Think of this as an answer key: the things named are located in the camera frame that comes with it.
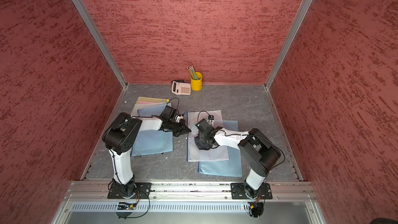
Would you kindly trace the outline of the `green mesh document bag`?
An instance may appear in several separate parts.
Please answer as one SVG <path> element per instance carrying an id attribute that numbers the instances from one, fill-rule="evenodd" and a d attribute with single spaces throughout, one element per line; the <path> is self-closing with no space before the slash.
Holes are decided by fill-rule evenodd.
<path id="1" fill-rule="evenodd" d="M 145 108 L 150 108 L 150 107 L 155 107 L 155 106 L 161 106 L 165 105 L 167 101 L 163 102 L 139 102 L 138 104 L 135 104 L 133 107 L 133 110 L 131 111 L 131 116 L 138 116 L 138 111 L 141 109 Z"/>

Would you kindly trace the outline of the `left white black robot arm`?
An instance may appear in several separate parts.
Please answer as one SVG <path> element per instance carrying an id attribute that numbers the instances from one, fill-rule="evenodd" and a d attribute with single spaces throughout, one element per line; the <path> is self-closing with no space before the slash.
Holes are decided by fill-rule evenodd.
<path id="1" fill-rule="evenodd" d="M 180 115 L 132 117 L 127 113 L 120 113 L 102 137 L 114 169 L 109 198 L 130 199 L 138 195 L 130 156 L 138 134 L 144 131 L 172 132 L 173 136 L 191 132 Z"/>

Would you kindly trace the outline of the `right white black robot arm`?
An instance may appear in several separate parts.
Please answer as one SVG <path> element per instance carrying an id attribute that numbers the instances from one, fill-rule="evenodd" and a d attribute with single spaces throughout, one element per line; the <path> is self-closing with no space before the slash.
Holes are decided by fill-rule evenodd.
<path id="1" fill-rule="evenodd" d="M 223 127 L 213 127 L 202 119 L 195 124 L 198 136 L 194 138 L 200 150 L 210 150 L 220 146 L 238 149 L 250 165 L 250 172 L 242 184 L 232 186 L 231 194 L 239 192 L 247 199 L 257 199 L 261 196 L 261 188 L 265 179 L 276 166 L 282 156 L 282 151 L 275 146 L 257 128 L 248 132 L 230 131 Z"/>

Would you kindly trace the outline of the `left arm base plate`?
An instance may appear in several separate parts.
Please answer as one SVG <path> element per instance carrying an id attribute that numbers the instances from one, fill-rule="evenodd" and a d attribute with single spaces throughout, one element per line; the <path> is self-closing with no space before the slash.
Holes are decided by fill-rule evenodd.
<path id="1" fill-rule="evenodd" d="M 129 183 L 121 185 L 118 182 L 112 181 L 107 198 L 117 200 L 148 199 L 151 186 L 152 183 Z"/>

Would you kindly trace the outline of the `white mesh document bag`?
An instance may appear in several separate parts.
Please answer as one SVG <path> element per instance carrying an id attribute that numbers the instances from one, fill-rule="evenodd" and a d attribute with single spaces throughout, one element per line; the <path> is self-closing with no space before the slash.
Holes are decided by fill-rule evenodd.
<path id="1" fill-rule="evenodd" d="M 229 160 L 229 153 L 227 146 L 221 146 L 210 150 L 199 150 L 195 144 L 194 138 L 198 136 L 198 129 L 195 126 L 199 120 L 203 118 L 208 120 L 208 115 L 213 115 L 214 123 L 213 127 L 223 127 L 222 113 L 218 111 L 206 111 L 206 112 L 190 112 L 188 113 L 188 127 L 191 129 L 191 133 L 188 134 L 188 162 L 213 162 L 213 161 L 225 161 Z"/>

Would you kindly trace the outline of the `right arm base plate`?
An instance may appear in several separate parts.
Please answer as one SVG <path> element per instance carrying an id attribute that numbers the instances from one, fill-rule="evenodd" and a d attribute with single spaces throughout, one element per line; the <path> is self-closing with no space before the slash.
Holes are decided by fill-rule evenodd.
<path id="1" fill-rule="evenodd" d="M 252 189 L 246 183 L 231 184 L 232 199 L 239 200 L 271 200 L 273 198 L 271 187 L 268 183 L 263 183 L 257 190 Z"/>

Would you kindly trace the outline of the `light blue document bag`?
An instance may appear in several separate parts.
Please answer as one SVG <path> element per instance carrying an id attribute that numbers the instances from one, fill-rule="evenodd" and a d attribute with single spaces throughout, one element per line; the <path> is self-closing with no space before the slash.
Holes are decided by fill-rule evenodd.
<path id="1" fill-rule="evenodd" d="M 133 117 L 151 117 L 152 115 L 159 116 L 165 105 L 155 106 L 141 109 L 138 111 L 138 116 Z M 173 150 L 173 135 L 172 132 L 164 131 L 143 131 L 140 132 L 135 140 L 131 157 L 139 157 L 146 155 L 154 155 L 158 153 L 170 152 Z"/>

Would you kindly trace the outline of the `yellow mesh document bag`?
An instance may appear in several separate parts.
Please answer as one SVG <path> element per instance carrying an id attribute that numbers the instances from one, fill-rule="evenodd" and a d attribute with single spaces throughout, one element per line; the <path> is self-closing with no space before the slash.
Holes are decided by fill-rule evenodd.
<path id="1" fill-rule="evenodd" d="M 169 102 L 169 99 L 166 99 L 166 98 L 159 99 L 159 98 L 151 98 L 151 97 L 140 96 L 137 99 L 136 104 L 139 104 L 139 105 L 141 105 L 141 104 L 165 104 L 165 103 L 168 103 L 168 102 Z"/>

